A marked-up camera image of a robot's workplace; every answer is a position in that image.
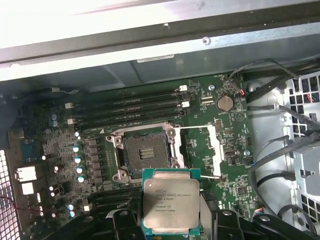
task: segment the screw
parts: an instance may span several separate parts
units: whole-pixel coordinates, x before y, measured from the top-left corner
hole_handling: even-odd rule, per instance
[[[245,155],[246,157],[250,156],[250,151],[247,149],[247,150],[244,150],[243,152],[243,155]]]
[[[209,37],[205,36],[204,38],[202,38],[202,42],[204,45],[210,45],[211,39]]]
[[[260,219],[264,222],[269,222],[270,218],[268,218],[267,216],[261,216]]]
[[[226,215],[226,216],[231,216],[232,215],[232,212],[228,211],[228,210],[225,210],[222,212],[223,215]]]
[[[209,85],[209,87],[208,87],[208,89],[209,89],[209,91],[213,91],[213,90],[215,90],[215,85]]]
[[[168,134],[168,136],[170,136],[170,137],[173,137],[174,135],[176,135],[175,130],[173,130],[173,129],[169,129],[169,130],[167,131],[167,134]]]

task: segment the ram slot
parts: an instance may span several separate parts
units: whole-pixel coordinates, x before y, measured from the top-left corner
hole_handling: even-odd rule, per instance
[[[101,118],[101,117],[108,117],[108,116],[117,116],[121,113],[134,113],[134,112],[138,112],[138,111],[143,111],[143,109],[147,108],[147,107],[152,107],[154,108],[155,106],[168,106],[171,107],[172,105],[179,105],[181,104],[182,101],[179,100],[171,100],[171,101],[167,101],[167,100],[163,100],[163,101],[154,101],[154,102],[146,102],[146,103],[136,103],[136,104],[132,104],[130,106],[122,106],[122,107],[117,107],[117,108],[110,108],[108,107],[107,109],[103,109],[103,110],[93,110],[91,112],[84,112],[83,115],[81,114],[75,114],[72,115],[72,118],[79,118],[79,119],[92,119],[92,118]]]
[[[85,124],[75,124],[74,129],[76,131],[85,131],[89,129],[94,128],[104,128],[104,127],[110,127],[110,126],[119,126],[119,125],[125,125],[125,124],[132,124],[132,123],[138,123],[142,121],[148,121],[148,120],[159,120],[159,119],[165,119],[165,118],[174,118],[174,117],[180,117],[186,115],[187,112],[185,110],[176,110],[173,112],[167,112],[167,113],[161,113],[158,115],[139,115],[137,117],[132,117],[131,119],[124,119],[124,120],[116,120],[113,122],[102,122],[102,123],[85,123]]]
[[[76,104],[73,111],[75,113],[79,113],[79,112],[81,113],[83,111],[90,112],[92,110],[95,111],[99,109],[105,109],[106,107],[114,109],[114,108],[118,108],[119,106],[121,107],[132,106],[138,103],[155,103],[158,101],[170,101],[170,100],[182,99],[183,98],[182,94],[183,93],[180,92],[180,93],[163,94],[163,95],[154,94],[148,97],[132,96],[132,97],[124,97],[119,100],[112,100],[112,101],[108,100],[100,103],[90,102],[86,104]]]

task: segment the wire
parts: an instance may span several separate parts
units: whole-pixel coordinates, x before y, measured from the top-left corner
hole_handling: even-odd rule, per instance
[[[15,209],[15,210],[20,210],[20,211],[29,211],[29,212],[35,212],[35,213],[44,213],[44,211],[40,211],[40,210],[35,210],[35,209],[31,209],[31,208],[20,208],[17,207],[16,203],[7,196],[0,196],[0,199],[5,199],[8,200],[11,203],[11,206]]]
[[[320,70],[320,59],[316,58],[298,67],[292,67],[292,68],[298,75],[305,75],[305,74],[317,72]],[[251,103],[252,101],[261,98],[262,96],[266,95],[273,89],[283,85],[287,80],[290,80],[291,78],[292,77],[290,74],[283,74],[283,75],[277,76],[270,82],[266,83],[265,85],[257,88],[256,90],[248,94],[246,96],[246,102]]]
[[[275,178],[284,178],[284,179],[290,180],[290,181],[296,180],[296,176],[293,172],[283,171],[283,172],[279,172],[279,173],[273,173],[273,174],[270,174],[268,176],[261,178],[256,183],[256,187],[259,188],[261,186],[261,184],[265,183],[266,181],[268,181],[270,179],[275,179]]]
[[[237,73],[241,72],[242,70],[246,69],[246,68],[249,68],[253,65],[256,65],[256,64],[261,64],[261,63],[273,63],[275,65],[277,65],[278,67],[280,67],[283,71],[285,71],[286,73],[288,73],[289,75],[291,75],[293,78],[295,79],[299,79],[299,76],[297,74],[295,74],[293,71],[291,71],[290,69],[286,68],[285,66],[283,66],[282,64],[280,64],[279,62],[273,60],[273,59],[270,59],[270,58],[267,58],[267,59],[261,59],[261,60],[258,60],[258,61],[254,61],[254,62],[250,62],[248,63],[247,65],[244,65],[242,67],[239,67],[238,69],[234,70],[230,75],[229,77],[227,78],[227,82],[229,82],[229,84],[231,86],[233,86],[237,92],[239,92],[241,95],[245,95],[245,92],[240,88],[238,87],[233,81],[232,81],[232,78],[234,77],[234,75],[236,75]]]
[[[297,149],[300,149],[304,146],[307,146],[309,144],[314,143],[315,141],[319,140],[319,133],[318,132],[313,132],[309,136],[304,137],[288,146],[285,146],[273,153],[270,153],[269,155],[263,157],[261,160],[257,161],[255,164],[251,166],[251,168],[248,171],[248,180],[249,183],[251,184],[252,191],[256,194],[256,196],[259,198],[260,202],[264,206],[264,208],[271,213],[274,216],[277,216],[277,214],[269,207],[269,205],[264,201],[262,195],[258,191],[256,179],[255,179],[255,172],[258,168],[262,167],[263,165],[277,159],[278,157],[288,154],[292,151],[295,151]]]
[[[290,138],[289,135],[284,135],[284,136],[281,136],[281,137],[278,137],[278,138],[274,138],[274,139],[271,139],[271,140],[265,142],[261,146],[260,150],[256,153],[256,157],[255,158],[258,160],[260,154],[262,153],[262,151],[265,150],[269,145],[271,145],[271,144],[273,144],[275,142],[281,142],[281,141],[289,140],[289,138]]]
[[[288,212],[289,210],[293,210],[293,211],[295,210],[295,211],[301,212],[303,214],[303,216],[305,217],[307,224],[309,225],[310,231],[313,232],[315,235],[317,235],[316,228],[315,228],[310,216],[303,209],[298,207],[297,205],[288,204],[288,205],[283,206],[279,210],[277,216],[282,219],[284,217],[284,215],[286,214],[286,212]]]
[[[249,111],[264,111],[264,110],[274,110],[275,106],[274,105],[265,105],[265,106],[248,106]],[[315,123],[314,121],[309,120],[306,116],[301,115],[297,113],[296,111],[293,111],[290,108],[287,108],[285,106],[279,106],[279,109],[282,111],[287,112],[288,114],[292,115],[296,119],[299,120],[299,122],[306,124],[308,126],[309,130],[318,130],[320,128],[320,125]]]

